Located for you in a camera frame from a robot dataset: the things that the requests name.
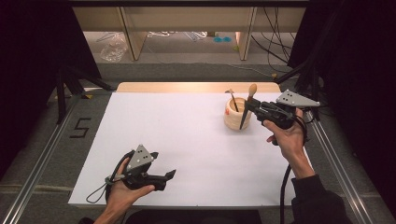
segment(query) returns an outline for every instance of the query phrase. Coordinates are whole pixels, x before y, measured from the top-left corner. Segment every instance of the black cable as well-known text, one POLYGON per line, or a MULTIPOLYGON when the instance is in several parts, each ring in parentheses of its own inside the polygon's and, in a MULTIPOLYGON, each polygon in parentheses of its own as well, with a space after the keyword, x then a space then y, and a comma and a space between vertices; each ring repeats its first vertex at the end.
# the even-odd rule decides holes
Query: black cable
POLYGON ((285 175, 283 176, 282 187, 280 188, 280 224, 285 223, 285 188, 288 183, 290 171, 291 167, 288 165, 285 175))
POLYGON ((251 38, 254 40, 254 42, 256 42, 256 43, 259 45, 259 47, 260 47, 261 49, 263 49, 263 50, 267 51, 268 53, 272 54, 273 56, 277 57, 280 61, 282 61, 282 62, 284 62, 284 63, 287 63, 287 61, 285 61, 284 59, 280 58, 279 56, 277 56, 276 54, 274 54, 271 50, 266 49, 263 45, 261 45, 261 44, 254 38, 253 35, 251 35, 251 38))
MULTIPOLYGON (((262 37, 264 37, 264 38, 265 38, 266 40, 268 40, 268 41, 271 41, 271 40, 268 39, 268 37, 266 37, 263 33, 262 33, 262 37)), ((276 42, 273 42, 273 44, 279 45, 279 46, 281 46, 281 47, 283 47, 283 48, 291 49, 291 47, 289 47, 289 46, 284 46, 284 45, 279 44, 279 43, 276 43, 276 42)))
MULTIPOLYGON (((296 121, 302 128, 303 130, 303 135, 304 135, 304 143, 307 141, 307 129, 306 125, 304 122, 304 119, 299 117, 299 116, 294 116, 293 117, 294 121, 296 121)), ((285 188, 286 184, 288 183, 289 179, 289 174, 291 171, 290 164, 288 165, 288 168, 286 169, 285 175, 283 176, 283 181, 282 181, 282 186, 280 187, 280 224, 285 224, 285 188)))
POLYGON ((125 155, 122 157, 122 159, 119 161, 119 163, 117 164, 117 166, 116 166, 116 168, 114 169, 113 174, 111 175, 111 177, 110 177, 110 178, 106 178, 106 181, 105 181, 106 183, 105 183, 104 185, 102 185, 102 187, 100 187, 99 189, 97 189, 96 191, 94 191, 93 193, 91 193, 90 195, 88 195, 88 197, 85 199, 88 203, 97 203, 97 202, 99 202, 99 200, 103 197, 105 191, 107 191, 107 190, 109 189, 109 188, 107 187, 107 185, 110 185, 110 186, 111 186, 112 184, 114 184, 114 183, 117 182, 117 181, 114 181, 114 177, 116 176, 117 171, 120 169, 120 166, 122 165, 123 161, 124 161, 126 158, 130 157, 130 155, 131 155, 131 152, 125 154, 125 155), (100 189, 102 189, 102 188, 104 188, 104 189, 103 189, 102 194, 100 195, 100 197, 99 197, 96 201, 94 201, 94 202, 90 201, 91 196, 92 196, 94 193, 96 193, 97 191, 99 191, 100 189))
POLYGON ((267 20, 270 23, 270 26, 271 26, 271 28, 273 30, 273 36, 271 37, 270 46, 271 46, 271 43, 273 42, 274 35, 276 35, 277 39, 279 40, 280 45, 282 46, 282 50, 283 50, 283 53, 285 54, 286 59, 289 60, 289 54, 286 52, 286 50, 284 48, 284 45, 282 43, 282 38, 280 37, 280 31, 279 31, 279 23, 277 22, 277 15, 278 15, 279 8, 278 7, 275 8, 276 21, 275 21, 274 25, 272 24, 272 22, 271 22, 271 20, 270 20, 270 18, 268 16, 267 11, 265 10, 265 7, 263 9, 264 9, 265 16, 267 17, 267 20))

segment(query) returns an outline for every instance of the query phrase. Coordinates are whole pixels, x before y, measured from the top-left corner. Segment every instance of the sleeve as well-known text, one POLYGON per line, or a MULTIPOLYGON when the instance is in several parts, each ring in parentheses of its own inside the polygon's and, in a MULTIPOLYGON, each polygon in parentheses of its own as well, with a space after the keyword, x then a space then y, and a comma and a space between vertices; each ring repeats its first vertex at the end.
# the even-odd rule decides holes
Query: sleeve
POLYGON ((326 190, 318 175, 291 180, 296 197, 291 201, 295 224, 349 224, 343 199, 326 190))

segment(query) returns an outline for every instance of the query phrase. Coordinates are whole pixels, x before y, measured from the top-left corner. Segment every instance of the metal rail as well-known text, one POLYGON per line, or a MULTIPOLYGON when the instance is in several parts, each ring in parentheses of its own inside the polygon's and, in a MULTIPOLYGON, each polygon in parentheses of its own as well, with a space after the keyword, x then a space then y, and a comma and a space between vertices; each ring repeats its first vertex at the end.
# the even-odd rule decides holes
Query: metal rail
MULTIPOLYGON (((313 118, 311 112, 307 113, 309 119, 313 118)), ((323 151, 326 154, 330 165, 335 173, 335 176, 338 179, 338 182, 343 189, 349 204, 355 213, 356 219, 359 223, 369 224, 374 223, 368 214, 367 208, 361 199, 361 196, 356 191, 355 187, 353 186, 349 176, 347 175, 347 171, 344 168, 343 164, 341 163, 340 159, 337 156, 334 148, 332 147, 332 143, 330 142, 327 134, 324 132, 323 127, 320 124, 320 121, 313 121, 312 126, 314 128, 314 132, 318 137, 318 140, 323 148, 323 151)))
POLYGON ((64 116, 63 121, 60 124, 55 126, 54 131, 52 132, 49 141, 44 147, 43 152, 35 163, 35 167, 32 172, 29 174, 29 177, 26 179, 23 184, 21 191, 19 192, 17 198, 14 203, 9 207, 6 218, 3 221, 3 224, 14 224, 17 223, 23 213, 24 208, 28 204, 33 191, 35 190, 35 186, 38 183, 38 180, 42 176, 48 162, 50 161, 51 155, 54 149, 57 147, 59 140, 61 139, 62 133, 64 132, 64 128, 70 119, 70 115, 74 107, 76 106, 80 96, 72 96, 70 100, 70 106, 64 116))

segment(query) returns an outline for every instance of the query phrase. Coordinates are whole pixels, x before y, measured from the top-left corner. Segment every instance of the white table surface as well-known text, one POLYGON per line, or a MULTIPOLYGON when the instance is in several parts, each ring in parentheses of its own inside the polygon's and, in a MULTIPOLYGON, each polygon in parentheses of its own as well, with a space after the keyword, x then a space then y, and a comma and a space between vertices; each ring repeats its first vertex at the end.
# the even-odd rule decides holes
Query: white table surface
MULTIPOLYGON (((255 98, 270 102, 280 94, 256 93, 255 98)), ((149 152, 159 152, 150 175, 177 171, 164 191, 140 198, 136 207, 279 205, 287 161, 278 147, 266 143, 271 133, 255 115, 242 132, 225 126, 229 98, 226 93, 112 93, 69 203, 92 206, 87 196, 104 184, 125 153, 142 144, 149 152)), ((97 192, 91 200, 99 196, 97 192)), ((289 180, 285 204, 294 196, 289 180)), ((105 197, 96 204, 106 204, 105 197)))

